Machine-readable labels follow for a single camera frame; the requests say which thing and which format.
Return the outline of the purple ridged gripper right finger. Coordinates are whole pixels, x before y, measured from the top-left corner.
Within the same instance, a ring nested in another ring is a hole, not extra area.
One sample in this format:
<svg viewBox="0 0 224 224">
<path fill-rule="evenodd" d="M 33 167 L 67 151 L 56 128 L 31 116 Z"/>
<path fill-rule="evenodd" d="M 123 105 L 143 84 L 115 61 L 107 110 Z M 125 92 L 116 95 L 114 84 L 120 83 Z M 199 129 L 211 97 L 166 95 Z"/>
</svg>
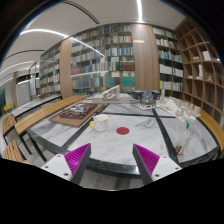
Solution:
<svg viewBox="0 0 224 224">
<path fill-rule="evenodd" d="M 144 185 L 181 170 L 169 156 L 159 156 L 152 151 L 134 144 L 132 152 Z"/>
</svg>

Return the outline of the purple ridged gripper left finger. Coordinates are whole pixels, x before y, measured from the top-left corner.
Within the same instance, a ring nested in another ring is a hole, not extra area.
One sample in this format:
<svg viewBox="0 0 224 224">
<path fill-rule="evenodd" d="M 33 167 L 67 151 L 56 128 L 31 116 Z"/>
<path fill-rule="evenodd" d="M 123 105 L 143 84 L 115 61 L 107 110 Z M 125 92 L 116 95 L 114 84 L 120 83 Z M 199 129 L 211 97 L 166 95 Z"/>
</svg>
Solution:
<svg viewBox="0 0 224 224">
<path fill-rule="evenodd" d="M 85 144 L 66 155 L 56 154 L 42 169 L 79 185 L 89 162 L 91 144 Z"/>
</svg>

